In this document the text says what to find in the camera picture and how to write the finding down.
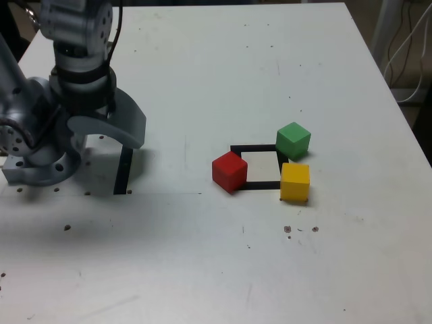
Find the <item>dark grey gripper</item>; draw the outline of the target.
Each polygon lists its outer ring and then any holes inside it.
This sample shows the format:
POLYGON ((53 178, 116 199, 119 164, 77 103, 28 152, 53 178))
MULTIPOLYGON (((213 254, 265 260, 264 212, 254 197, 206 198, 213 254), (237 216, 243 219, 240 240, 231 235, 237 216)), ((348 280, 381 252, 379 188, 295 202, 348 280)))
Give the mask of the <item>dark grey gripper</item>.
POLYGON ((144 144, 146 116, 132 97, 115 85, 90 92, 58 85, 57 103, 63 112, 74 116, 67 121, 74 133, 108 136, 131 149, 144 144))

